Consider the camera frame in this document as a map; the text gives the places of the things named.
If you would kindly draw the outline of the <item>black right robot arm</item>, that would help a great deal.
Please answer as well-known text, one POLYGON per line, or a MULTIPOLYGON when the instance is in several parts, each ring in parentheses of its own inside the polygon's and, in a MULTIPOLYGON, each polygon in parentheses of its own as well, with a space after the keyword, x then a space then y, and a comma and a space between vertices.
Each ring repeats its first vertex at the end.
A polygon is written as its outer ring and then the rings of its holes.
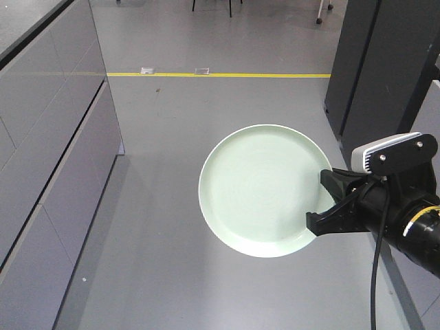
POLYGON ((431 163, 385 178, 333 168, 321 171, 320 183, 335 205, 307 213, 313 234, 382 234, 413 263, 439 275, 439 197, 431 163))

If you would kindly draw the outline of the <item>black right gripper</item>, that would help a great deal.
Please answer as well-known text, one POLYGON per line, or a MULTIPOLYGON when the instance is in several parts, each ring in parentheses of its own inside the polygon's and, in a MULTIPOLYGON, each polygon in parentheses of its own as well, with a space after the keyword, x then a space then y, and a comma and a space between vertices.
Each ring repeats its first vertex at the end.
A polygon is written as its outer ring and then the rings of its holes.
POLYGON ((431 163, 385 177, 324 169, 320 183, 336 205, 306 213, 307 229, 317 237, 372 232, 387 241, 439 240, 439 196, 431 163))

